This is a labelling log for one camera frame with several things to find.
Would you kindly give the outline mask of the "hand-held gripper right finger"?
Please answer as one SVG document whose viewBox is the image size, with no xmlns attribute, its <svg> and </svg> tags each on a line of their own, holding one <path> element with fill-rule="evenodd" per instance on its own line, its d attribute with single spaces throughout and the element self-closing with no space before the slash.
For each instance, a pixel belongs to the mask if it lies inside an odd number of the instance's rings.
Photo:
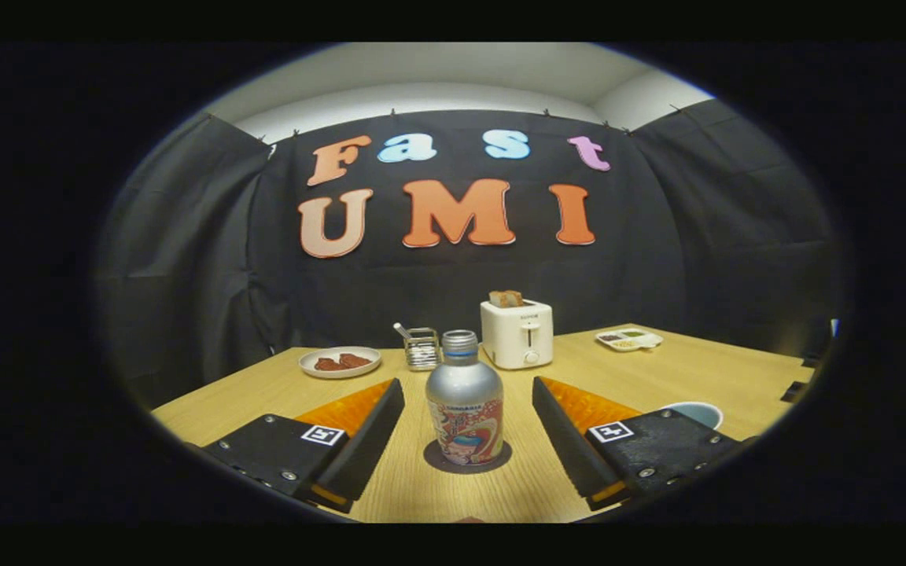
<svg viewBox="0 0 906 566">
<path fill-rule="evenodd" d="M 641 413 L 549 377 L 533 379 L 532 404 L 593 511 L 674 491 L 743 448 L 675 408 Z"/>
</svg>

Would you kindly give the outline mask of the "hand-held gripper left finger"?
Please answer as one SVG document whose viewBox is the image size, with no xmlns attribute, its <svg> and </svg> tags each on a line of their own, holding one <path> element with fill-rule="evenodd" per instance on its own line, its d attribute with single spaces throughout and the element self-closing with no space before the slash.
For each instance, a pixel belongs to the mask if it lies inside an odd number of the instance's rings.
<svg viewBox="0 0 906 566">
<path fill-rule="evenodd" d="M 259 416 L 201 451 L 279 494 L 347 513 L 403 408 L 402 384 L 391 379 L 297 417 Z"/>
</svg>

